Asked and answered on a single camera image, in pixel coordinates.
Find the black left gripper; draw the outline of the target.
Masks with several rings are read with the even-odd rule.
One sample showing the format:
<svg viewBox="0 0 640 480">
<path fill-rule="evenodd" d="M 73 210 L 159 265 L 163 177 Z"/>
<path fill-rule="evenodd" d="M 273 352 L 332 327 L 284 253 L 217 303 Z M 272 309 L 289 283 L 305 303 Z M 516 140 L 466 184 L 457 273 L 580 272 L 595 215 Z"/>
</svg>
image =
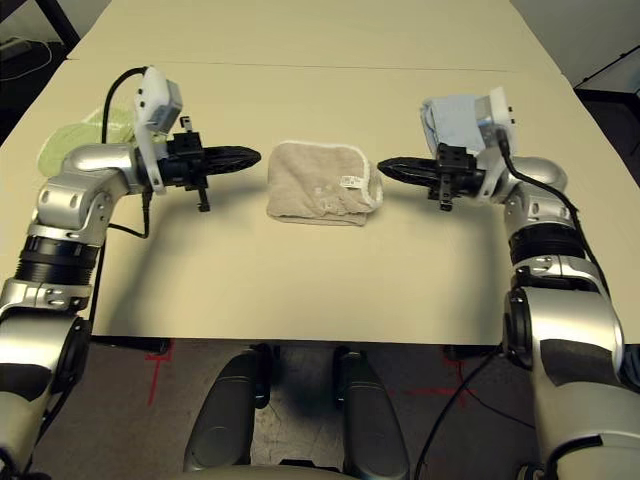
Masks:
<svg viewBox="0 0 640 480">
<path fill-rule="evenodd" d="M 244 146 L 204 148 L 200 135 L 193 130 L 190 117 L 181 116 L 179 122 L 183 132 L 175 133 L 173 139 L 166 142 L 167 157 L 159 161 L 161 178 L 165 186 L 197 191 L 198 210 L 202 213 L 209 212 L 206 176 L 248 169 L 261 160 L 261 154 Z"/>
</svg>

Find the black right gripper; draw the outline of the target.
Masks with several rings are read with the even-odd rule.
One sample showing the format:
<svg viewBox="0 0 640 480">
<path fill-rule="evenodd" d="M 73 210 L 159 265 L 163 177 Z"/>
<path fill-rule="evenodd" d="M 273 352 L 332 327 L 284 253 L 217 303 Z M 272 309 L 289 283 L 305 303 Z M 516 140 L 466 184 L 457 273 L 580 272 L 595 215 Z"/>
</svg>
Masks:
<svg viewBox="0 0 640 480">
<path fill-rule="evenodd" d="M 478 166 L 477 159 L 464 147 L 445 143 L 438 145 L 436 161 L 401 156 L 383 160 L 377 167 L 383 175 L 398 182 L 436 185 L 429 198 L 437 200 L 441 210 L 451 210 L 455 198 L 476 196 L 486 175 L 486 170 Z"/>
</svg>

